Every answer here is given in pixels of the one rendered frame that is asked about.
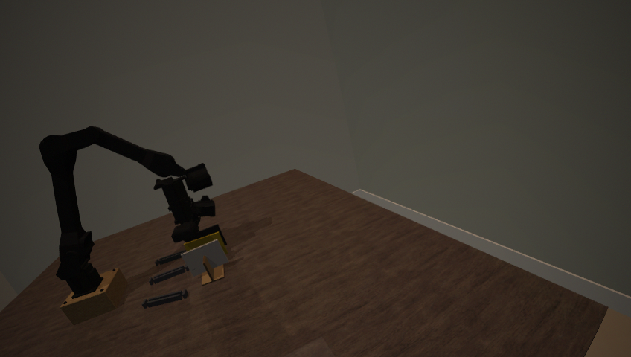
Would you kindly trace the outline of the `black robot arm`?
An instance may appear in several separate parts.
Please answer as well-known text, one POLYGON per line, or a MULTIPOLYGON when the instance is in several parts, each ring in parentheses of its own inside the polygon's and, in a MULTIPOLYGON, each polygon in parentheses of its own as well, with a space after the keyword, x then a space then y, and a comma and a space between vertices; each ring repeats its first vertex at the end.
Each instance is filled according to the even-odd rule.
MULTIPOLYGON (((81 225, 73 174, 77 150, 92 144, 135 160, 158 176, 178 176, 179 178, 175 179, 172 176, 163 180, 158 178, 153 188, 162 188, 168 203, 187 196, 182 180, 185 180, 188 189, 194 193, 213 186, 204 163, 184 169, 176 164, 171 155, 141 148, 103 131, 100 127, 89 126, 80 131, 44 138, 39 144, 39 149, 45 166, 51 173, 62 232, 59 244, 61 263, 56 276, 66 280, 74 293, 72 299, 95 292, 103 280, 97 269, 93 268, 91 263, 87 263, 95 244, 92 241, 92 232, 85 232, 81 225)), ((208 196, 202 196, 198 202, 191 198, 190 207, 194 221, 203 216, 216 216, 214 201, 210 201, 208 196)))

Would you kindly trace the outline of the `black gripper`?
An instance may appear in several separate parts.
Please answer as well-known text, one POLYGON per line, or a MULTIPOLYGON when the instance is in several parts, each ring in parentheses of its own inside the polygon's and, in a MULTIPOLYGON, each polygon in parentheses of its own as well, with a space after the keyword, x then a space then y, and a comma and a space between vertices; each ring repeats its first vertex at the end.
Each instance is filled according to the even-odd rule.
POLYGON ((190 242, 192 240, 198 239, 197 232, 199 231, 198 225, 201 217, 199 217, 198 220, 194 221, 193 213, 190 207, 190 196, 187 195, 179 201, 168 204, 168 210, 172 211, 174 215, 175 224, 180 224, 174 228, 171 236, 173 241, 181 242, 182 240, 184 240, 185 242, 190 242))

